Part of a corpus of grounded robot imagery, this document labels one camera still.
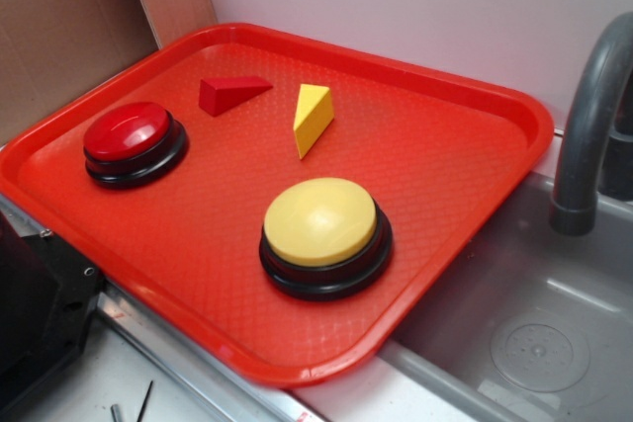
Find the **sink basin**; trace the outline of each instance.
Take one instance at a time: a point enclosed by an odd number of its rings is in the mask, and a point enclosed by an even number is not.
[[[601,197],[592,233],[561,236],[551,190],[528,176],[393,340],[500,406],[495,420],[629,420],[633,211]]]

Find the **yellow button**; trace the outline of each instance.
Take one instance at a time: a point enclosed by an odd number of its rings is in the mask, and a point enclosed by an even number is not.
[[[357,254],[376,229],[376,207],[360,185],[316,178],[279,195],[264,217],[272,250],[299,266],[322,267]]]

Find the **red button top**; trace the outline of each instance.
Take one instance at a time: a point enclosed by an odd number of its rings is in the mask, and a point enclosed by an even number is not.
[[[97,119],[86,130],[83,145],[96,160],[125,160],[158,143],[169,123],[167,111],[156,103],[127,104]]]

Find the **wooden block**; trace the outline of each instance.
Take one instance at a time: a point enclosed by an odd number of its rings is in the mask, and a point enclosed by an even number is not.
[[[200,82],[199,105],[215,117],[272,87],[272,84],[258,76],[207,78]]]
[[[302,84],[293,126],[299,158],[306,156],[333,119],[334,107],[329,88]]]

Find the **red tray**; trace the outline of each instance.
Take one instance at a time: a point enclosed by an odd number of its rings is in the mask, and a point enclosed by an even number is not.
[[[200,80],[261,76],[270,91],[212,118]],[[304,160],[300,84],[328,86],[335,119]],[[186,128],[183,162],[150,185],[96,186],[82,137],[105,111],[154,101]],[[255,26],[194,33],[27,130],[0,153],[0,191],[116,283],[242,375],[290,387],[373,355],[546,150],[547,111],[521,93]],[[283,190],[336,176],[388,216],[386,273],[341,300],[277,291],[258,258]]]

